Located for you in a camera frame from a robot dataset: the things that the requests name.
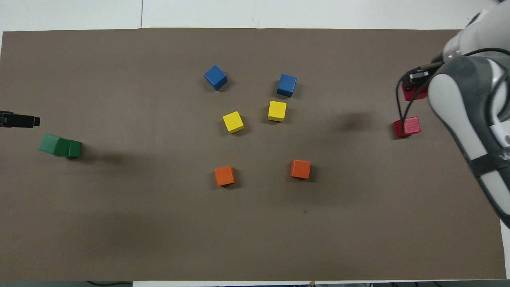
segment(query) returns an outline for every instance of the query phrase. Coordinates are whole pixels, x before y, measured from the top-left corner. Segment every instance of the black object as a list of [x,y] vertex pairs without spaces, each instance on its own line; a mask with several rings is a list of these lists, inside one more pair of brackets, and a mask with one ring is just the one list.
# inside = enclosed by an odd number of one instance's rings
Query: black object
[[115,285],[132,285],[133,284],[132,282],[127,282],[127,281],[119,281],[119,282],[114,282],[114,283],[96,283],[96,282],[92,282],[92,281],[88,281],[88,280],[87,280],[87,283],[90,283],[90,284],[96,285],[96,286],[115,286]]
[[509,159],[510,147],[506,147],[475,158],[468,165],[473,176],[478,178],[486,173],[510,166]]
[[40,117],[0,111],[0,127],[3,128],[33,128],[40,124]]
[[443,61],[424,65],[412,69],[402,77],[402,84],[406,91],[418,89],[444,64]]

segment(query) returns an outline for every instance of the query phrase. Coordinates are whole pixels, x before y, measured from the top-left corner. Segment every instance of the yellow block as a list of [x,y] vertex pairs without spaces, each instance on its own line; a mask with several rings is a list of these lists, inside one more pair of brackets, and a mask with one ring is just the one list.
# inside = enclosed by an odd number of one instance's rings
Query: yellow block
[[235,133],[244,129],[244,124],[238,111],[224,115],[223,121],[225,122],[228,133]]
[[283,122],[285,119],[285,110],[287,109],[287,103],[271,101],[269,102],[269,114],[267,119],[271,121]]

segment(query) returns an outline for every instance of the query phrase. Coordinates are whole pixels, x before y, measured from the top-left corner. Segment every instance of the black cable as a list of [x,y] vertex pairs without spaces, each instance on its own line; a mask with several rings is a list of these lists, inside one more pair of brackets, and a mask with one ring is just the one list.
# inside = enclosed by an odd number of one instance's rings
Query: black cable
[[501,84],[507,80],[508,80],[508,70],[506,70],[503,73],[503,75],[501,75],[501,77],[499,77],[499,79],[496,81],[496,84],[494,85],[494,88],[491,89],[491,92],[489,93],[489,96],[487,98],[489,102],[487,105],[486,115],[488,117],[487,120],[491,125],[495,124],[494,121],[492,120],[492,106],[494,104],[494,96],[496,95],[496,92],[498,91]]
[[507,56],[510,56],[510,52],[508,50],[501,49],[501,48],[483,48],[483,49],[478,49],[478,50],[474,50],[474,51],[471,51],[469,53],[466,53],[463,56],[472,56],[474,54],[484,53],[484,52],[499,52],[499,53],[503,53],[503,54],[505,54]]
[[127,281],[119,281],[119,282],[114,282],[114,283],[105,283],[105,284],[102,284],[102,283],[96,283],[96,282],[92,282],[92,281],[87,281],[88,283],[92,284],[92,285],[96,285],[96,286],[115,286],[115,285],[132,285],[133,283],[132,282],[127,282]]
[[[505,49],[500,49],[500,48],[484,48],[484,49],[478,49],[478,50],[474,50],[474,51],[471,51],[469,53],[466,53],[464,54],[463,56],[472,56],[472,55],[475,55],[475,54],[479,54],[479,53],[484,53],[484,52],[499,52],[499,53],[502,53],[502,54],[505,54],[505,55],[508,55],[510,56],[510,52],[508,50],[505,50]],[[415,92],[414,96],[411,98],[411,100],[409,101],[409,103],[407,104],[407,107],[405,109],[405,112],[404,112],[404,115],[402,115],[402,110],[400,108],[400,99],[398,97],[398,89],[400,87],[400,83],[402,82],[402,80],[404,79],[404,77],[408,76],[409,75],[409,71],[407,73],[405,73],[397,82],[397,87],[395,89],[395,95],[396,95],[396,100],[397,100],[397,108],[398,108],[398,115],[400,116],[400,123],[401,123],[401,128],[402,128],[402,133],[405,133],[405,118],[407,117],[407,113],[409,112],[409,109],[411,108],[411,105],[413,104],[414,100],[416,99],[416,97],[418,97],[418,95],[423,91],[423,89],[425,89],[425,87],[427,87],[430,83],[430,81],[432,80],[432,77],[433,75],[430,76],[430,78],[427,79],[427,81],[425,81]]]
[[404,79],[405,75],[400,78],[397,82],[397,87],[395,88],[395,96],[397,97],[397,108],[398,108],[398,115],[400,119],[402,119],[402,109],[400,109],[400,99],[398,98],[398,91],[400,90],[400,84],[402,83],[402,80]]
[[498,113],[500,122],[506,122],[510,119],[510,78],[506,82],[506,94],[506,102],[501,111]]

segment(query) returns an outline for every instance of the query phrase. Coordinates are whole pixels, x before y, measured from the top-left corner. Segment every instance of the white table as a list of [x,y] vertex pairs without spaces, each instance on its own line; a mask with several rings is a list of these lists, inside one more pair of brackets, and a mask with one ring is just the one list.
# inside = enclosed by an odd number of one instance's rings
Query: white table
[[[496,0],[321,0],[320,2],[306,0],[0,0],[0,33],[3,31],[154,27],[462,29],[480,10],[490,9],[497,4]],[[503,223],[501,223],[501,233],[505,251],[506,277],[510,278],[510,230]],[[355,282],[362,281],[314,281],[315,284]],[[135,282],[134,286],[310,283],[310,281],[143,281]]]

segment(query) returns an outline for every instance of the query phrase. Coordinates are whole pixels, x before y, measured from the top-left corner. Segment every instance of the cable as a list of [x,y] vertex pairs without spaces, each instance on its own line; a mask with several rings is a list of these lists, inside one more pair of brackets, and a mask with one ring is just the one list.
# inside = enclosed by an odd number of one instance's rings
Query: cable
[[96,282],[92,282],[92,281],[87,281],[88,283],[92,284],[92,285],[96,285],[96,286],[114,286],[114,285],[132,285],[133,283],[132,282],[127,282],[127,281],[119,281],[119,282],[114,282],[114,283],[105,283],[105,284],[102,284],[102,283],[96,283]]
[[494,85],[494,88],[491,89],[491,92],[489,93],[489,96],[488,96],[488,105],[487,105],[487,111],[486,111],[486,115],[488,117],[488,122],[493,125],[495,124],[494,121],[492,120],[492,106],[494,104],[494,96],[496,95],[496,92],[497,90],[499,89],[499,87],[501,86],[501,84],[505,81],[508,80],[508,70],[505,69],[505,72],[503,73],[503,75],[501,75],[501,77],[499,77],[499,79],[496,81],[496,84]]
[[[502,54],[505,54],[507,56],[510,56],[510,52],[508,50],[505,50],[505,49],[500,49],[500,48],[484,48],[484,49],[478,49],[478,50],[474,50],[474,51],[471,51],[469,53],[466,53],[464,54],[463,56],[472,56],[472,55],[475,55],[475,54],[479,54],[479,53],[484,53],[484,52],[498,52],[498,53],[502,53]],[[400,117],[400,123],[401,123],[401,128],[402,128],[402,133],[405,133],[405,118],[407,117],[407,113],[409,112],[409,109],[411,108],[411,105],[413,104],[414,100],[416,99],[416,97],[418,97],[418,95],[423,91],[423,89],[425,89],[429,83],[431,82],[432,80],[432,77],[433,75],[430,76],[430,78],[427,79],[427,81],[425,81],[415,92],[414,96],[411,98],[411,100],[409,101],[409,103],[407,104],[407,107],[405,108],[405,112],[404,112],[404,115],[402,115],[402,109],[400,108],[400,99],[399,99],[399,96],[398,96],[398,90],[399,90],[399,87],[400,87],[400,83],[403,81],[404,77],[408,76],[409,73],[411,73],[411,71],[408,71],[407,73],[405,73],[397,82],[397,87],[395,88],[395,96],[396,96],[396,100],[397,100],[397,108],[398,108],[398,115]],[[498,79],[498,82],[496,83],[497,84],[497,87],[499,88],[499,86],[501,85],[501,83],[504,81],[505,79]],[[497,91],[497,88],[495,86],[495,88],[493,88],[491,90],[491,95],[493,93],[495,93]]]
[[501,48],[483,48],[483,49],[478,49],[478,50],[474,50],[474,51],[471,51],[469,53],[466,53],[463,56],[473,56],[474,54],[484,53],[484,52],[499,52],[499,53],[503,53],[503,54],[505,54],[507,56],[510,56],[510,51],[505,50],[505,49],[501,49]]

